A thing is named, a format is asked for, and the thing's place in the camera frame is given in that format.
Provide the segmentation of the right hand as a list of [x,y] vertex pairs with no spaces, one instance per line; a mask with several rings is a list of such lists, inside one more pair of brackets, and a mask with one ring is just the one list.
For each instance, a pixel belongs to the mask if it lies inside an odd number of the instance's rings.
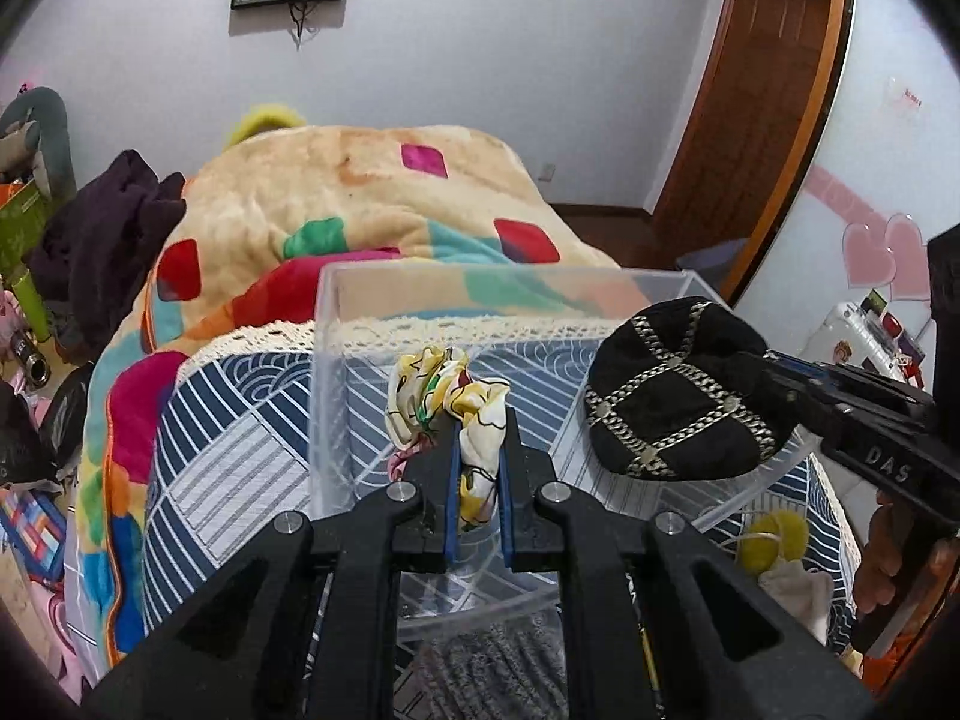
[[[893,534],[893,516],[900,511],[900,500],[877,493],[878,509],[869,523],[869,538],[861,553],[861,566],[854,576],[853,598],[857,616],[871,614],[875,608],[887,606],[895,596],[893,581],[901,569],[900,546]],[[958,539],[939,541],[929,556],[929,570],[937,578],[932,600],[937,600],[958,561]]]

